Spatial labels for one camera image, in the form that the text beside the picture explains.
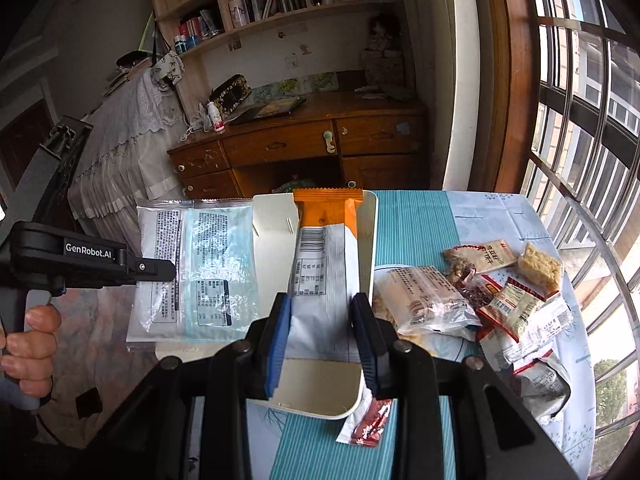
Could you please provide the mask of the person's left hand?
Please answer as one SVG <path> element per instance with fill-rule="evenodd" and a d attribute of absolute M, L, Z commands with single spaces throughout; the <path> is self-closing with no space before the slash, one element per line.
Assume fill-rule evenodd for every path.
<path fill-rule="evenodd" d="M 7 334 L 1 330 L 1 370 L 17 380 L 21 392 L 42 399 L 52 390 L 54 356 L 58 343 L 55 333 L 60 328 L 60 312 L 52 304 L 40 304 L 27 310 L 29 330 Z"/>

